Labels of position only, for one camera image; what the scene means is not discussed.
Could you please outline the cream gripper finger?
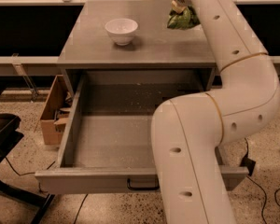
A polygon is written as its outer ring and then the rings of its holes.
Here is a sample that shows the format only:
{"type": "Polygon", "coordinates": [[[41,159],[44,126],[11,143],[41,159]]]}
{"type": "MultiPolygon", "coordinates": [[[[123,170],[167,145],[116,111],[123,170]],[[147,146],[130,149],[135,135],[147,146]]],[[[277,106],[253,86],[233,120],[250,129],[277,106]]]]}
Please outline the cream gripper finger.
{"type": "Polygon", "coordinates": [[[177,14],[181,14],[185,9],[185,7],[180,6],[176,1],[172,2],[172,10],[177,14]]]}

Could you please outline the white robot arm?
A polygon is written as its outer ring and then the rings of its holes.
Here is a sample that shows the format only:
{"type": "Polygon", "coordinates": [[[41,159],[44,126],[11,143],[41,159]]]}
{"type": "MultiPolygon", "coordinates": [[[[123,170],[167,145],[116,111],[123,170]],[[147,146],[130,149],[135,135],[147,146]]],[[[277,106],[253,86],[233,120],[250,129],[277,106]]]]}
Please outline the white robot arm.
{"type": "Polygon", "coordinates": [[[213,51],[222,86],[162,103],[152,150],[168,224],[236,224],[215,149],[257,133],[280,106],[273,62],[232,0],[192,5],[213,51]]]}

